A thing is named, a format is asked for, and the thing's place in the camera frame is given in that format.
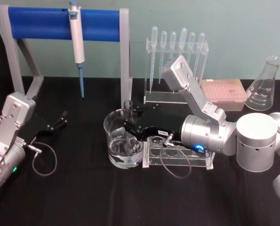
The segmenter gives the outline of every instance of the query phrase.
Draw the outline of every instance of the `glass flask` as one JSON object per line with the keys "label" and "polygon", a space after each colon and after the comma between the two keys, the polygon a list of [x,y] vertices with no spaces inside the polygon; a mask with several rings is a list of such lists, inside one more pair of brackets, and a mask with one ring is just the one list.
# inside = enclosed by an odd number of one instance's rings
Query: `glass flask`
{"label": "glass flask", "polygon": [[110,161],[118,168],[128,169],[137,166],[143,158],[143,142],[126,132],[124,120],[134,120],[132,102],[125,101],[124,109],[111,112],[104,119],[107,134],[107,149]]}
{"label": "glass flask", "polygon": [[266,65],[257,79],[246,91],[245,105],[256,111],[265,111],[272,107],[275,87],[275,75],[280,66],[278,56],[268,56]]}

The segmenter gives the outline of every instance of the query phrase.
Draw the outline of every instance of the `micropipette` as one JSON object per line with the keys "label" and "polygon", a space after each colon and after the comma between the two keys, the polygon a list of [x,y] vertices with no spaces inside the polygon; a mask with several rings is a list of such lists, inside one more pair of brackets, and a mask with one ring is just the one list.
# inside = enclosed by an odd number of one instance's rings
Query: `micropipette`
{"label": "micropipette", "polygon": [[151,29],[151,41],[150,41],[150,43],[151,43],[151,66],[150,66],[150,77],[149,77],[149,93],[151,93],[151,88],[153,86],[153,79],[154,79],[157,36],[158,36],[158,28],[156,26],[153,26],[153,28]]}
{"label": "micropipette", "polygon": [[187,29],[185,27],[183,27],[181,29],[181,33],[180,33],[179,55],[182,55],[182,53],[183,53],[183,49],[184,49],[185,41],[186,41],[186,35],[187,35]]}
{"label": "micropipette", "polygon": [[74,59],[79,72],[80,91],[82,99],[84,98],[83,90],[83,63],[84,63],[84,50],[82,38],[82,18],[80,14],[81,7],[78,6],[77,0],[69,1],[71,8],[69,9],[69,19],[71,36],[73,43]]}
{"label": "micropipette", "polygon": [[172,32],[170,35],[170,42],[169,42],[170,45],[169,60],[173,58],[173,51],[174,51],[174,46],[176,44],[176,37],[177,37],[176,32]]}
{"label": "micropipette", "polygon": [[166,38],[167,38],[167,32],[162,31],[161,35],[161,53],[160,53],[160,65],[159,65],[159,84],[161,80],[161,68],[163,67],[163,58],[164,58],[164,52],[165,52],[165,46],[166,46]]}
{"label": "micropipette", "polygon": [[205,34],[201,33],[198,37],[198,52],[197,52],[195,65],[194,65],[194,72],[193,72],[193,75],[195,76],[196,80],[198,80],[198,77],[197,77],[198,60],[200,58],[200,54],[201,54],[201,50],[202,50],[202,47],[203,47],[204,39],[205,39]]}
{"label": "micropipette", "polygon": [[191,32],[189,35],[188,40],[188,53],[187,53],[187,63],[190,64],[190,57],[192,53],[192,48],[195,44],[196,34],[194,32]]}

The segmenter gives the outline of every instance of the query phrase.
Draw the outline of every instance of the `pipette tip box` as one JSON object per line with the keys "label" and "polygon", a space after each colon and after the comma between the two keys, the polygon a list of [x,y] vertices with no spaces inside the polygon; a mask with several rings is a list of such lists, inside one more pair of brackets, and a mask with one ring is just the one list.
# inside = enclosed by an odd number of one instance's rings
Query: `pipette tip box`
{"label": "pipette tip box", "polygon": [[208,101],[224,111],[241,111],[247,100],[239,79],[202,80],[201,89]]}

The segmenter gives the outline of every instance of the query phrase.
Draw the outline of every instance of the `black tablecloth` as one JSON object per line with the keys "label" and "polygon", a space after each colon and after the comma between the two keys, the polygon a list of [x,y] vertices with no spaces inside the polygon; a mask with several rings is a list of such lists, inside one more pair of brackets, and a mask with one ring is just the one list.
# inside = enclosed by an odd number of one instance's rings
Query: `black tablecloth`
{"label": "black tablecloth", "polygon": [[[280,174],[280,157],[266,172],[243,170],[235,156],[216,155],[214,169],[193,168],[178,180],[162,166],[123,170],[107,157],[103,120],[120,106],[118,79],[85,79],[85,99],[78,78],[45,78],[36,113],[48,120],[68,111],[68,125],[50,140],[58,156],[54,175],[42,178],[31,169],[32,151],[0,189],[0,226],[194,225],[280,226],[280,200],[272,181]],[[280,112],[280,81],[273,107]],[[11,84],[0,86],[0,112]],[[143,80],[134,80],[135,103],[143,100]],[[161,105],[167,113],[191,113],[187,105]],[[251,112],[227,112],[236,121]],[[176,173],[187,168],[173,167]]]}

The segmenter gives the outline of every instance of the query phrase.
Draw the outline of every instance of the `teal wall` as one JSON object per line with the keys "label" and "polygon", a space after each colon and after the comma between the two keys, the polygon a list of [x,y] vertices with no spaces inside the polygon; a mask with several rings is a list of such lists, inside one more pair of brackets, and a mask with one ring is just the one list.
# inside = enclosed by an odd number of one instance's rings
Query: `teal wall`
{"label": "teal wall", "polygon": [[[67,8],[68,0],[0,0],[12,6]],[[209,56],[204,78],[254,79],[269,54],[280,56],[280,0],[80,0],[83,8],[130,9],[132,73],[143,77],[151,27],[204,32]],[[28,40],[44,76],[77,77],[72,43]],[[119,44],[86,42],[85,77],[119,77]],[[30,75],[24,60],[22,73]]]}

